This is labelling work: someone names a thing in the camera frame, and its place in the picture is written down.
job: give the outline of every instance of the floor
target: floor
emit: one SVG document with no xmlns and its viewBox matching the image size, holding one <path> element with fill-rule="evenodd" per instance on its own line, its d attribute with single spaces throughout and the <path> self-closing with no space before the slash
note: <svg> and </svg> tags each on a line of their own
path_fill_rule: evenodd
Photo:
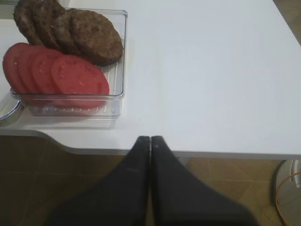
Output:
<svg viewBox="0 0 301 226">
<path fill-rule="evenodd" d="M 301 43 L 301 0 L 274 0 Z M 33 137 L 0 137 L 0 225 L 41 226 L 62 201 L 105 177 L 122 156 L 73 155 Z M 262 226 L 282 226 L 270 201 L 280 161 L 192 158 L 187 167 L 207 185 L 249 208 Z M 151 209 L 147 225 L 153 225 Z"/>
</svg>

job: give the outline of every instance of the red tomato slice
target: red tomato slice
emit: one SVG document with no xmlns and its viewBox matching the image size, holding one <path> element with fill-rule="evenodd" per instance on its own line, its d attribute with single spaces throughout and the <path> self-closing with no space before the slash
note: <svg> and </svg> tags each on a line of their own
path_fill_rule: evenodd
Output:
<svg viewBox="0 0 301 226">
<path fill-rule="evenodd" d="M 54 49 L 47 49 L 35 57 L 31 72 L 38 90 L 44 94 L 59 94 L 60 91 L 51 78 L 52 63 L 63 54 Z"/>
<path fill-rule="evenodd" d="M 103 72 L 92 63 L 73 55 L 64 55 L 55 60 L 51 76 L 63 94 L 108 95 L 110 88 Z M 70 101 L 80 108 L 95 108 L 104 101 Z"/>
<path fill-rule="evenodd" d="M 3 57 L 2 66 L 5 77 L 16 93 L 28 93 L 28 90 L 20 79 L 17 66 L 22 53 L 30 48 L 29 44 L 20 42 L 10 47 Z"/>
<path fill-rule="evenodd" d="M 24 51 L 18 60 L 18 71 L 21 76 L 21 80 L 24 83 L 26 89 L 30 93 L 39 93 L 37 85 L 31 75 L 31 64 L 37 54 L 46 51 L 47 49 L 43 46 L 32 46 L 29 50 Z"/>
</svg>

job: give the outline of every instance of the brown floor tile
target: brown floor tile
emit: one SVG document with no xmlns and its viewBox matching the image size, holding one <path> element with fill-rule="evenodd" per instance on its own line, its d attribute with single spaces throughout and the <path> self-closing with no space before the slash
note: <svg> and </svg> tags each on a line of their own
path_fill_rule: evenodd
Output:
<svg viewBox="0 0 301 226">
<path fill-rule="evenodd" d="M 301 14 L 300 0 L 274 0 L 283 18 L 289 23 Z"/>
<path fill-rule="evenodd" d="M 251 180 L 251 178 L 236 167 L 230 159 L 209 159 L 209 167 L 212 180 Z"/>
<path fill-rule="evenodd" d="M 34 137 L 0 136 L 0 172 L 35 171 L 46 142 Z"/>
<path fill-rule="evenodd" d="M 211 180 L 209 186 L 222 193 L 223 195 L 239 200 L 248 190 L 252 182 L 250 181 L 227 181 L 227 180 Z"/>
<path fill-rule="evenodd" d="M 42 226 L 63 201 L 91 188 L 100 176 L 38 175 L 23 226 Z"/>
<path fill-rule="evenodd" d="M 253 181 L 270 181 L 281 160 L 229 159 Z"/>
<path fill-rule="evenodd" d="M 209 165 L 207 158 L 191 158 L 186 167 L 198 178 L 209 179 Z"/>
<path fill-rule="evenodd" d="M 24 215 L 35 175 L 0 173 L 0 225 L 18 226 Z"/>
<path fill-rule="evenodd" d="M 211 179 L 270 181 L 281 161 L 257 159 L 209 159 Z"/>
<path fill-rule="evenodd" d="M 77 155 L 49 142 L 43 154 L 39 173 L 107 175 L 123 157 Z"/>
<path fill-rule="evenodd" d="M 253 182 L 239 202 L 245 205 L 262 226 L 281 226 L 275 217 L 276 208 L 270 202 L 270 182 Z"/>
</svg>

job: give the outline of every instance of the tomato slice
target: tomato slice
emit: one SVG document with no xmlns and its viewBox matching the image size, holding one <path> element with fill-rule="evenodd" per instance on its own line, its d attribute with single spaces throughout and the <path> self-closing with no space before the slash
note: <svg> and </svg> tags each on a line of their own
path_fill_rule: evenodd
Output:
<svg viewBox="0 0 301 226">
<path fill-rule="evenodd" d="M 32 46 L 30 49 L 24 51 L 18 60 L 19 75 L 21 76 L 21 80 L 26 89 L 30 93 L 39 93 L 38 87 L 32 78 L 30 68 L 37 54 L 43 51 L 46 51 L 46 48 L 43 46 Z"/>
<path fill-rule="evenodd" d="M 54 49 L 47 49 L 40 52 L 35 57 L 31 65 L 31 75 L 38 90 L 44 94 L 59 94 L 60 91 L 51 78 L 52 63 L 63 56 L 63 54 Z"/>
<path fill-rule="evenodd" d="M 87 60 L 73 55 L 56 59 L 51 67 L 51 76 L 61 93 L 70 95 L 108 95 L 108 81 L 103 72 Z M 95 108 L 104 101 L 71 101 L 70 105 L 80 108 Z"/>
<path fill-rule="evenodd" d="M 28 93 L 29 91 L 25 88 L 25 85 L 21 80 L 18 71 L 18 62 L 21 55 L 30 48 L 31 45 L 20 42 L 10 47 L 3 57 L 2 66 L 5 77 L 12 89 L 18 94 Z"/>
</svg>

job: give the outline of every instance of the round metal object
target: round metal object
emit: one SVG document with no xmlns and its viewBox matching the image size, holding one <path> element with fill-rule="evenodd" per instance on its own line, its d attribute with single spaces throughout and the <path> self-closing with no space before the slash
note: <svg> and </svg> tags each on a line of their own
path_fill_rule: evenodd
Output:
<svg viewBox="0 0 301 226">
<path fill-rule="evenodd" d="M 21 100 L 10 98 L 0 109 L 0 127 L 8 126 L 17 121 L 23 109 Z"/>
</svg>

